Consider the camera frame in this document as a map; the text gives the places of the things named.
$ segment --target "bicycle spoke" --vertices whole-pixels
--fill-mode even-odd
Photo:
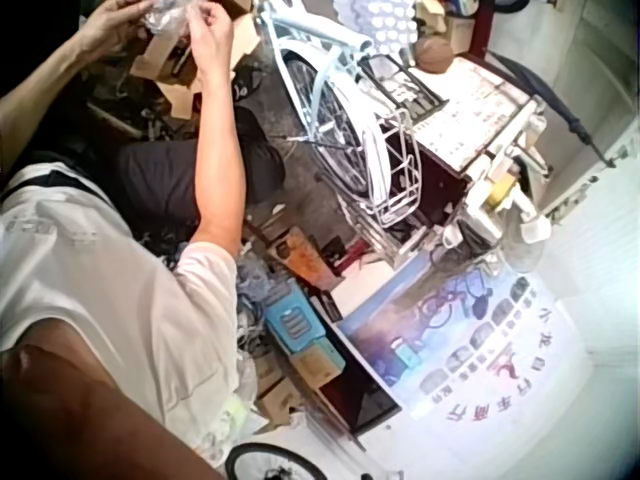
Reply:
[[[313,85],[316,78],[316,72],[300,61],[287,62],[287,68],[294,81],[296,93],[301,102],[301,107],[305,115],[304,121],[309,126],[311,116],[311,103],[313,97]],[[310,139],[316,142],[318,151],[323,158],[326,159],[331,170],[338,176],[340,181],[346,181],[355,191],[364,192],[367,189],[367,172],[366,163],[363,162],[364,152],[361,151],[361,144],[357,136],[354,134],[353,126],[349,118],[340,105],[335,94],[328,84],[323,85],[320,92],[320,101],[318,104],[318,112],[316,122],[319,126],[332,125],[324,128],[322,131],[316,129],[316,138]],[[340,147],[353,150],[348,152]],[[324,148],[330,148],[330,152],[324,151]]]

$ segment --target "white t-shirt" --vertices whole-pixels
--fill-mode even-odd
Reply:
[[[26,186],[0,205],[0,349],[38,320],[64,320],[125,395],[198,446],[238,384],[233,258],[193,243],[171,273],[104,193],[61,163],[26,167],[5,192],[51,169],[105,201]]]

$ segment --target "bicycle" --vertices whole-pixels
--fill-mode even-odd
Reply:
[[[392,57],[375,55],[370,38],[308,13],[301,0],[264,0],[257,11],[305,131],[287,140],[313,147],[347,220],[366,225],[375,245],[417,208],[422,172],[413,112],[390,94],[373,64],[383,57],[417,82],[434,111],[442,99]]]
[[[228,480],[327,480],[309,460],[269,443],[243,443],[231,449],[224,464]],[[368,473],[360,480],[373,480]]]

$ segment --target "poster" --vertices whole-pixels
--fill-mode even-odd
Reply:
[[[506,414],[580,345],[534,275],[427,270],[414,265],[374,308],[339,326],[414,418],[436,407],[452,424]]]

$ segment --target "white bicycle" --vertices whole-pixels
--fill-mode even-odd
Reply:
[[[306,132],[289,140],[314,147],[352,224],[387,229],[407,218],[422,184],[413,110],[376,78],[372,62],[382,56],[372,55],[372,40],[308,13],[301,0],[265,0],[258,14]],[[390,57],[385,61],[403,68]],[[430,92],[421,84],[418,89]]]

